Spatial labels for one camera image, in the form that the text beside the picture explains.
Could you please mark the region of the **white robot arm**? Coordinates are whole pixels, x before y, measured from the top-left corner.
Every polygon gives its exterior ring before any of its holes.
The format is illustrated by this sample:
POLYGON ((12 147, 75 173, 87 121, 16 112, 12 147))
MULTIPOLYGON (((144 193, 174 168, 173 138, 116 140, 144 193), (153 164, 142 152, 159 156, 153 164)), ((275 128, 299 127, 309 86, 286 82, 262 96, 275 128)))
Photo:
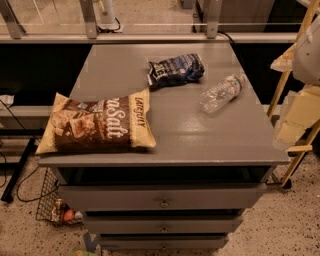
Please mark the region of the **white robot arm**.
POLYGON ((298 93, 289 93, 288 106, 282 109, 276 128, 276 139, 293 145, 320 119, 320 17, 297 43, 272 62, 271 68, 291 71, 296 80, 305 84, 298 93))

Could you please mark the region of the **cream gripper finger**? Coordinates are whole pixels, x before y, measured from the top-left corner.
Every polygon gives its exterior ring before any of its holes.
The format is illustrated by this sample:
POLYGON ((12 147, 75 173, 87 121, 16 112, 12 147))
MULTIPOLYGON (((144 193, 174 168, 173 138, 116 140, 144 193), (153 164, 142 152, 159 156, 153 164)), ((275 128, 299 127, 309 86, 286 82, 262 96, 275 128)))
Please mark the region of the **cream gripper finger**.
POLYGON ((291 71, 296 45, 290 46, 281 56, 271 63, 271 69, 279 72, 291 71))
POLYGON ((281 107, 275 139, 284 144, 295 144, 319 119, 319 86, 305 85, 299 92, 290 91, 281 107))

